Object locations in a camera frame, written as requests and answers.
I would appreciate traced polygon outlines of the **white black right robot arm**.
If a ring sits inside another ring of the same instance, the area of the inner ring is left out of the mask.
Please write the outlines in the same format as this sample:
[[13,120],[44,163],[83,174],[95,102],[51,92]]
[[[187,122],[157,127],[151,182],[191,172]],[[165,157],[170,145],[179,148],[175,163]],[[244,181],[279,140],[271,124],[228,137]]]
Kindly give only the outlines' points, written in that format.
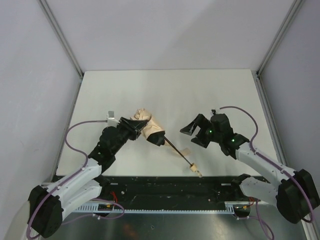
[[320,197],[311,174],[269,159],[254,147],[252,141],[233,131],[226,114],[215,112],[210,119],[198,114],[180,132],[191,136],[196,128],[199,131],[191,142],[203,148],[207,148],[209,143],[216,143],[226,156],[246,164],[265,179],[260,181],[248,174],[234,179],[233,185],[244,196],[276,207],[293,224],[304,220],[307,215],[312,216],[314,209],[319,207]]

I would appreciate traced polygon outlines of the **beige folding umbrella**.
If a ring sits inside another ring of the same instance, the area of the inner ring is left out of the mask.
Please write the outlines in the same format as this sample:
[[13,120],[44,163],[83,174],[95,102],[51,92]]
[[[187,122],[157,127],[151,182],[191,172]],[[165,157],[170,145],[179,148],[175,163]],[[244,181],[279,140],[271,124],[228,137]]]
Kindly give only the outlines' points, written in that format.
[[133,116],[130,117],[130,120],[133,121],[146,121],[146,125],[142,128],[140,133],[143,137],[151,144],[160,146],[170,147],[173,152],[179,157],[183,158],[189,165],[191,172],[195,173],[199,178],[202,178],[203,175],[199,171],[195,163],[191,163],[187,156],[191,154],[191,151],[188,148],[179,150],[167,137],[165,129],[160,125],[157,119],[152,113],[150,113],[145,108],[139,108]]

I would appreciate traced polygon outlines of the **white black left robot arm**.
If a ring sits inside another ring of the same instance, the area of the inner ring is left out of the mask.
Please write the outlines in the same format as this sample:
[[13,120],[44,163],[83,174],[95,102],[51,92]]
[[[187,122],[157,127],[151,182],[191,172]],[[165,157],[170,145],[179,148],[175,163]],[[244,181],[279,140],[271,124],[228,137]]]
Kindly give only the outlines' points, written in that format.
[[116,153],[127,141],[135,141],[149,121],[148,118],[124,117],[115,120],[102,130],[90,154],[71,146],[70,149],[84,155],[85,161],[60,180],[46,187],[37,185],[31,190],[26,238],[35,240],[52,236],[73,210],[100,196],[104,187],[100,180],[102,174],[115,162]]

